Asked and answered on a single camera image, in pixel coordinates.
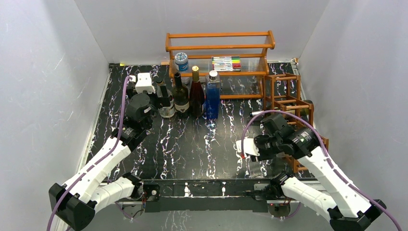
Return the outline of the blue lidded jar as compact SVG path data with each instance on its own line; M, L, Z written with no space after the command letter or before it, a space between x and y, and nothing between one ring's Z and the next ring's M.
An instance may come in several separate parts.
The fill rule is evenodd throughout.
M180 72L188 70L188 55L184 52L176 53L174 56L174 62L176 69Z

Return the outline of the gold foil wine bottle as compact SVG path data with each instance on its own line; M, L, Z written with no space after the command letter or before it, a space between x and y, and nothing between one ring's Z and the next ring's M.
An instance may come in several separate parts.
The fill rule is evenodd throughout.
M190 109L195 117L201 117L204 113L205 96L200 82L199 67L192 67L192 83L190 89Z

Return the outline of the silver capped wine bottle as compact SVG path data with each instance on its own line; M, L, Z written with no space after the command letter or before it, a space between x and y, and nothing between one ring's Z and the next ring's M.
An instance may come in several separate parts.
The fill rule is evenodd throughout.
M274 103L275 107L273 110L281 110L281 106L283 105L286 107L285 111L296 115L296 116L308 116L309 115L309 107L308 105L313 105L313 102L311 100L304 100L301 102L290 102L290 103ZM272 109L271 108L272 104L270 102L267 102L262 109Z

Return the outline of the wooden wine rack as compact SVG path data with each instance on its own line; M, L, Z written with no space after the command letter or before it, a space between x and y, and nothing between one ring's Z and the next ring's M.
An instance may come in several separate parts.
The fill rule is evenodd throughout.
M263 89L264 105L267 102L272 104L270 112L266 114L261 122L269 136L279 134L287 136L289 143L293 145L295 152L293 155L283 154L288 160L293 171L296 173L305 170L306 166L300 163L299 159L304 156L311 156L311 151L319 146L319 140L328 147L328 139L318 136L311 126L314 122L314 105L308 105L309 115L293 115L285 111L286 107L281 106L281 110L273 110L274 103L290 103L304 101L301 96L301 77L294 74L267 75L263 78L265 87Z

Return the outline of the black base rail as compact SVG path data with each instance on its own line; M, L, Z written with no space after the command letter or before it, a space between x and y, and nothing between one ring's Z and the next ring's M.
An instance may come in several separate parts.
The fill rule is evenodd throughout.
M141 199L121 199L125 206L144 205L147 213L165 211L268 212L283 203L284 195L270 179L149 180L141 187Z

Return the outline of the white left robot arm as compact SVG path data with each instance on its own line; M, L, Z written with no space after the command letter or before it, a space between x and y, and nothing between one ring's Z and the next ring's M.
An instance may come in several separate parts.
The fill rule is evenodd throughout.
M123 198L146 202L155 197L152 192L159 188L145 189L143 180L130 172L105 186L101 183L146 138L157 110L171 105L172 97L165 90L164 86L152 92L137 87L137 93L129 102L122 98L119 127L99 152L71 179L50 187L52 216L58 216L69 228L81 231L97 212L112 203Z

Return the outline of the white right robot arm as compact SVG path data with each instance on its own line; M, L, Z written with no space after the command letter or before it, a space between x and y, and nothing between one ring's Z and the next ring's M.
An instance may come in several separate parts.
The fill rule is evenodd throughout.
M364 231L386 211L380 199L369 199L353 184L329 157L321 136L308 123L294 130L282 111L271 111L261 121L266 135L254 138L247 151L242 139L242 153L254 161L288 154L305 166L326 192L320 192L285 172L271 180L271 194L277 199L290 197L323 216L335 231Z

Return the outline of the dark green wine bottle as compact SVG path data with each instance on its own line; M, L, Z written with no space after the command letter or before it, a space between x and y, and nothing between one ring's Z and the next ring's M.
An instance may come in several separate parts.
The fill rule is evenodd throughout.
M180 117L188 117L189 115L189 93L188 88L182 83L181 75L179 72L174 74L175 85L172 89L174 97L174 105L177 114Z

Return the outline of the orange wooden shelf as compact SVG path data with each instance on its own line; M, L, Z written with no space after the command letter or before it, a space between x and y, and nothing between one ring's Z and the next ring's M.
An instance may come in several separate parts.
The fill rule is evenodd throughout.
M262 79L269 74L268 50L276 41L272 31L264 32L218 32L218 33L167 33L165 49L169 53L169 77L176 72L174 56L184 52L188 55L188 70L180 72L184 78L192 77L192 66L199 67L200 76L213 70L212 57L239 56L240 72L219 72L223 83L222 99L261 99L264 85Z

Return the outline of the clear glass bottle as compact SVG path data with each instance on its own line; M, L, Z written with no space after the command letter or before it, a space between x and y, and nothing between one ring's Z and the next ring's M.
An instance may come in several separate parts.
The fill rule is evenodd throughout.
M156 93L159 102L158 112L162 118L171 118L175 114L174 97L172 92L167 88L163 78L156 81Z

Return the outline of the marker pen set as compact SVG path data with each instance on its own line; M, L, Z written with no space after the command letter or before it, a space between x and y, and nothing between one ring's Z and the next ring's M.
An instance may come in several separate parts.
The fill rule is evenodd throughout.
M239 56L212 57L212 68L219 72L240 72L241 59Z

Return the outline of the blue glass bottle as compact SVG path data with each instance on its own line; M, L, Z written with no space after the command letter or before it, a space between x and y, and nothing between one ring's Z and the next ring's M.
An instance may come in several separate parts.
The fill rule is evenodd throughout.
M217 119L221 96L221 82L219 73L211 70L206 78L205 109L207 119Z

